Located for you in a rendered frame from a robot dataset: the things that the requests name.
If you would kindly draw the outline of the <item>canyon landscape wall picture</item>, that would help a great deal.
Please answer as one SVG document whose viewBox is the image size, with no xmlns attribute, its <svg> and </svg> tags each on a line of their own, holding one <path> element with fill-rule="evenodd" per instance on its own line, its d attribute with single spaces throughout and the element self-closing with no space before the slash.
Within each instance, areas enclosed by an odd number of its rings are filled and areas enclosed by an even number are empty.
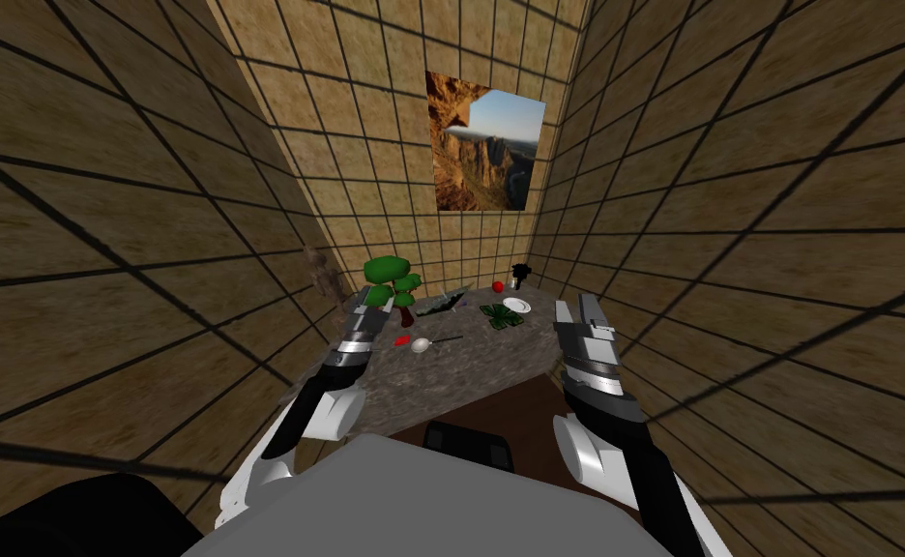
<svg viewBox="0 0 905 557">
<path fill-rule="evenodd" d="M 545 105 L 442 73 L 425 86 L 437 209 L 525 210 Z"/>
</svg>

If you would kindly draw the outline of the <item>dark green flat tray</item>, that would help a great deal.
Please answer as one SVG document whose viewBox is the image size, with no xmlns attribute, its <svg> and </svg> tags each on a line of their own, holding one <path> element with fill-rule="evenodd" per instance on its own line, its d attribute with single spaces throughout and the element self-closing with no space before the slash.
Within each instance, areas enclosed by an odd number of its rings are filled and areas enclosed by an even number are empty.
<svg viewBox="0 0 905 557">
<path fill-rule="evenodd" d="M 444 292 L 434 300 L 429 301 L 426 305 L 416 311 L 417 317 L 424 317 L 455 309 L 462 300 L 462 297 L 470 289 L 469 286 L 456 288 L 449 292 Z"/>
</svg>

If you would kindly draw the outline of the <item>green bonsai plant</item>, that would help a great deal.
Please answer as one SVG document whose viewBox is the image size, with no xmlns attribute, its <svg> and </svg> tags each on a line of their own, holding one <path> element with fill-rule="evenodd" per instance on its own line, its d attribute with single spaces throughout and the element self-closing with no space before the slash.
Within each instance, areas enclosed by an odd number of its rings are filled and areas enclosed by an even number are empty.
<svg viewBox="0 0 905 557">
<path fill-rule="evenodd" d="M 409 328 L 415 318 L 410 307 L 415 304 L 413 292 L 422 285 L 421 277 L 410 272 L 411 264 L 397 256 L 379 256 L 364 264 L 365 280 L 371 284 L 364 303 L 381 308 L 388 301 L 401 313 L 401 326 Z"/>
</svg>

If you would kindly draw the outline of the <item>grey stone table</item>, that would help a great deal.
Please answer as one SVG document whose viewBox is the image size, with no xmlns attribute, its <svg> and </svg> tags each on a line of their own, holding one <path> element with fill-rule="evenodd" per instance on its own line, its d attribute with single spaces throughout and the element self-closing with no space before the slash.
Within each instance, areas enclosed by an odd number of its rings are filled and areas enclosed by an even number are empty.
<svg viewBox="0 0 905 557">
<path fill-rule="evenodd" d="M 481 306 L 517 297 L 532 310 L 524 323 L 494 330 Z M 327 394 L 307 427 L 307 438 L 337 441 L 373 433 L 389 436 L 411 425 L 525 382 L 550 370 L 561 350 L 555 332 L 557 298 L 529 285 L 495 293 L 470 289 L 455 309 L 417 317 L 416 311 L 437 297 L 416 302 L 415 323 L 404 329 L 394 312 L 376 336 L 365 373 L 350 390 Z M 407 345 L 394 346 L 410 335 Z M 414 353 L 417 337 L 440 339 L 463 335 Z"/>
</svg>

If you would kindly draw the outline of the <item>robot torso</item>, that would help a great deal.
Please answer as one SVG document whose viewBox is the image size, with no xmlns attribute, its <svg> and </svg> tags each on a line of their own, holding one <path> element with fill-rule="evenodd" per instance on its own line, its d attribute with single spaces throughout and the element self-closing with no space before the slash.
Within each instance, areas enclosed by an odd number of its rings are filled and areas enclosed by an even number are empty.
<svg viewBox="0 0 905 557">
<path fill-rule="evenodd" d="M 243 509 L 183 557 L 671 557 L 618 507 L 375 434 L 293 475 L 258 459 Z"/>
</svg>

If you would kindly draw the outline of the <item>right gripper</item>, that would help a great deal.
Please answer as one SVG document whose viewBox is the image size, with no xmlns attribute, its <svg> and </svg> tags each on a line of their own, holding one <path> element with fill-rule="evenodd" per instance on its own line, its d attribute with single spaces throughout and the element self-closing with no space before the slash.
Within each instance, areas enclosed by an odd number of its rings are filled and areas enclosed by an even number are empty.
<svg viewBox="0 0 905 557">
<path fill-rule="evenodd" d="M 578 304 L 583 323 L 573 322 L 567 302 L 555 302 L 553 328 L 563 352 L 564 365 L 573 381 L 608 395 L 622 396 L 615 330 L 606 322 L 598 297 L 582 293 Z"/>
</svg>

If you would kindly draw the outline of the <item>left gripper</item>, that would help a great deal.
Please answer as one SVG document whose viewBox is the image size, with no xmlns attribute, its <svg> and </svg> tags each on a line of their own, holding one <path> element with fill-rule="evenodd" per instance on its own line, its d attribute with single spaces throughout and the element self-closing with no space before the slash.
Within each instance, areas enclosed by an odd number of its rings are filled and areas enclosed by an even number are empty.
<svg viewBox="0 0 905 557">
<path fill-rule="evenodd" d="M 394 297 L 374 311 L 366 301 L 370 289 L 362 289 L 354 296 L 351 314 L 344 322 L 343 335 L 337 348 L 332 350 L 332 366 L 366 366 L 376 336 L 392 317 Z"/>
</svg>

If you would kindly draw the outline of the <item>green leaf-shaped mat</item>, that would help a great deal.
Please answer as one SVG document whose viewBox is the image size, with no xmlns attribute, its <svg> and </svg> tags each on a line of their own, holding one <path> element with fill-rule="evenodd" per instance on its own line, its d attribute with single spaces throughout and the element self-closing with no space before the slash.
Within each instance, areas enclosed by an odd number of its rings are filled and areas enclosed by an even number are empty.
<svg viewBox="0 0 905 557">
<path fill-rule="evenodd" d="M 480 310 L 488 318 L 488 323 L 494 330 L 516 327 L 524 323 L 524 319 L 519 313 L 502 304 L 481 306 Z"/>
</svg>

